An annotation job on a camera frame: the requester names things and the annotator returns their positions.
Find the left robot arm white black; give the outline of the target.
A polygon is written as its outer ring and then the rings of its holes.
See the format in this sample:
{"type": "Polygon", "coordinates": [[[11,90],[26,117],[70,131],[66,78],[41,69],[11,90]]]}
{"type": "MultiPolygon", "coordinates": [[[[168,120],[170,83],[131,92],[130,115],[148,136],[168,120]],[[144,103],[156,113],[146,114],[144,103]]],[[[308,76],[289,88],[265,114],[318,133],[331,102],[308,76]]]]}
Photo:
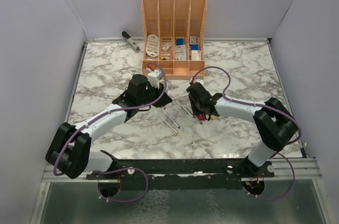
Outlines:
{"type": "Polygon", "coordinates": [[[155,70],[147,76],[133,75],[128,88],[103,111],[71,125],[61,124],[46,154],[46,161],[53,166],[55,176],[77,178],[83,172],[99,172],[104,178],[116,175],[115,157],[100,151],[91,151],[92,143],[112,128],[126,123],[139,112],[152,106],[164,107],[172,102],[166,93],[164,72],[155,70]]]}

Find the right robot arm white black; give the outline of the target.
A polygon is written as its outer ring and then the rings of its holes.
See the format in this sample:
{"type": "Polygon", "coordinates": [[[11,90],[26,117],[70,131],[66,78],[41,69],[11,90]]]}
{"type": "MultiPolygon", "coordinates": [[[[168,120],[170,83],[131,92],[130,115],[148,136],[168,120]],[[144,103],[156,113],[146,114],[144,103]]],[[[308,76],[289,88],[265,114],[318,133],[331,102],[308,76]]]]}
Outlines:
{"type": "Polygon", "coordinates": [[[256,125],[261,141],[246,157],[244,173],[255,177],[263,164],[280,152],[297,133],[296,120],[276,98],[266,102],[244,101],[216,93],[211,95],[202,84],[196,82],[186,89],[193,114],[206,120],[214,117],[232,117],[256,125]]]}

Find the yellow tip pen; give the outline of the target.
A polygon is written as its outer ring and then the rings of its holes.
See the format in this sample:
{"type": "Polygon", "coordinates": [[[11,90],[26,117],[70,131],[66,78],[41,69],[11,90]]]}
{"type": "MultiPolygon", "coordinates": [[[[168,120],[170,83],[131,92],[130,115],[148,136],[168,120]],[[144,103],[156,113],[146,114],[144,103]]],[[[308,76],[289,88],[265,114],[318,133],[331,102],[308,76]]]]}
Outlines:
{"type": "Polygon", "coordinates": [[[163,119],[162,117],[160,117],[160,119],[170,128],[172,129],[176,134],[179,134],[179,131],[176,130],[172,125],[170,125],[165,119],[163,119]]]}

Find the white label box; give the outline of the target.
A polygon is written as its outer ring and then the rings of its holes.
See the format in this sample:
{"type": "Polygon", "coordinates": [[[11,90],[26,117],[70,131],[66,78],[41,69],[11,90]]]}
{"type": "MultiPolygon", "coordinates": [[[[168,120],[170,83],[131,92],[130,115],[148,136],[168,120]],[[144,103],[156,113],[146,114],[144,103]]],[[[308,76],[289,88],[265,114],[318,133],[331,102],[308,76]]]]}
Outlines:
{"type": "Polygon", "coordinates": [[[201,50],[192,50],[191,51],[191,60],[192,61],[202,61],[203,52],[201,50]]]}

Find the oval barcode card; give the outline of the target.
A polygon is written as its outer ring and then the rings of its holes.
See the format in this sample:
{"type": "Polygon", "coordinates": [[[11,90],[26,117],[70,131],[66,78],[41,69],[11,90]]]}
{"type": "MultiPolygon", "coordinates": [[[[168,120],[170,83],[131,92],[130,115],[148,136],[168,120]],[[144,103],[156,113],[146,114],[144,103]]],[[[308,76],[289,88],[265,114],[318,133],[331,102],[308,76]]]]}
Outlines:
{"type": "Polygon", "coordinates": [[[150,57],[158,57],[159,55],[159,38],[155,34],[150,34],[147,36],[146,54],[150,57]]]}

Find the black grey stapler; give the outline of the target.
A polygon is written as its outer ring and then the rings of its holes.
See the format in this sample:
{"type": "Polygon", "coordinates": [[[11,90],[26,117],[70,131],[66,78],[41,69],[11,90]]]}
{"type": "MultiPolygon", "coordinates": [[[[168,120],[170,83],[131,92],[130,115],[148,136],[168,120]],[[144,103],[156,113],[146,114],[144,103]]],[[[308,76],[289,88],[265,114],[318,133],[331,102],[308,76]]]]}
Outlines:
{"type": "Polygon", "coordinates": [[[122,39],[123,41],[136,53],[140,51],[140,47],[136,44],[133,38],[126,32],[122,31],[122,39]]]}

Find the white paper packet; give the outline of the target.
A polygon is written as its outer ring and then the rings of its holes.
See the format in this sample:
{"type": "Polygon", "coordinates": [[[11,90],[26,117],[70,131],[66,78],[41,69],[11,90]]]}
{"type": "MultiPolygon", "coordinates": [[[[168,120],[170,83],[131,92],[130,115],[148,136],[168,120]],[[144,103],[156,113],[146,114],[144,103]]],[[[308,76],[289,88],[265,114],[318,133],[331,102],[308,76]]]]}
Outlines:
{"type": "Polygon", "coordinates": [[[174,47],[174,59],[175,60],[187,60],[186,45],[178,45],[174,47]]]}

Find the blue eraser box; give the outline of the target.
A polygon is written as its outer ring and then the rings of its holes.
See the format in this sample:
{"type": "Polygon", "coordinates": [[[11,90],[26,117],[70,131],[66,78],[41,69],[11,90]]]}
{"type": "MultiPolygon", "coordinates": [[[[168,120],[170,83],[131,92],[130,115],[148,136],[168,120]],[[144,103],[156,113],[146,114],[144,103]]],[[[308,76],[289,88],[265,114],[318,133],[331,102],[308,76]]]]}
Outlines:
{"type": "Polygon", "coordinates": [[[177,46],[180,46],[180,45],[185,44],[185,40],[184,40],[184,38],[177,38],[175,40],[175,43],[176,43],[177,46]]]}

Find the orange desk organizer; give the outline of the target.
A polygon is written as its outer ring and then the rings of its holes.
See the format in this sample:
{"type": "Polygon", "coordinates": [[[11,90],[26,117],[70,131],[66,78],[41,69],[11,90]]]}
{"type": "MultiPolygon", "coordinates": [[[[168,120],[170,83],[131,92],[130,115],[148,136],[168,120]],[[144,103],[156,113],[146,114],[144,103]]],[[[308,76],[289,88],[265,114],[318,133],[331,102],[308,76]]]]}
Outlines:
{"type": "Polygon", "coordinates": [[[142,23],[144,28],[144,55],[142,73],[160,65],[168,79],[185,80],[196,75],[204,78],[205,67],[203,50],[204,30],[207,19],[207,0],[142,0],[142,23]],[[155,34],[159,38],[159,55],[146,54],[147,36],[155,34]],[[187,60],[174,59],[175,40],[184,38],[187,60]],[[191,51],[201,50],[202,61],[192,61],[191,51]]]}

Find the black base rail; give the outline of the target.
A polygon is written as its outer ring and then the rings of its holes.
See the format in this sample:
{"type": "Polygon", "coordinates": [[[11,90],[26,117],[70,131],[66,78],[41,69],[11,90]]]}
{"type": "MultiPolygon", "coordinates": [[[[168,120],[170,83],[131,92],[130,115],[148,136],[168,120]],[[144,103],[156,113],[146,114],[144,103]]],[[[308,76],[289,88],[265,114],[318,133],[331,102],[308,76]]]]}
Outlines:
{"type": "Polygon", "coordinates": [[[123,190],[240,190],[242,179],[274,177],[270,161],[255,167],[245,158],[119,159],[110,169],[118,173],[93,172],[87,179],[100,184],[119,182],[123,190]]]}

